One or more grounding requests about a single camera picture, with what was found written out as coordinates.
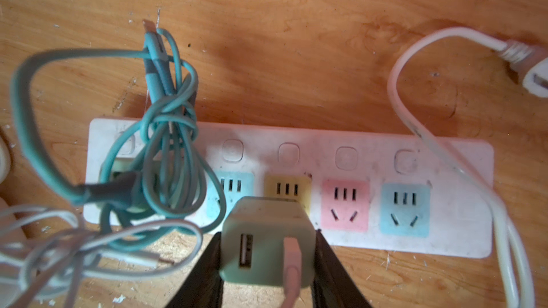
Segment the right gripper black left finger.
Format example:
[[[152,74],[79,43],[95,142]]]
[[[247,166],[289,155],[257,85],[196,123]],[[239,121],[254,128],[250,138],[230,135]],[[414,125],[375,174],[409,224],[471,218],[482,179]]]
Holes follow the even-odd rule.
[[[224,281],[220,267],[221,232],[217,232],[166,307],[222,307]]]

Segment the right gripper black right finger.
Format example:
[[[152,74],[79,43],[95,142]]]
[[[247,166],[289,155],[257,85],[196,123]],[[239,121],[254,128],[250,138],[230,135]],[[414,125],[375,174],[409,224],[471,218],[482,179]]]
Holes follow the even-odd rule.
[[[372,308],[320,230],[316,231],[312,303],[319,307]]]

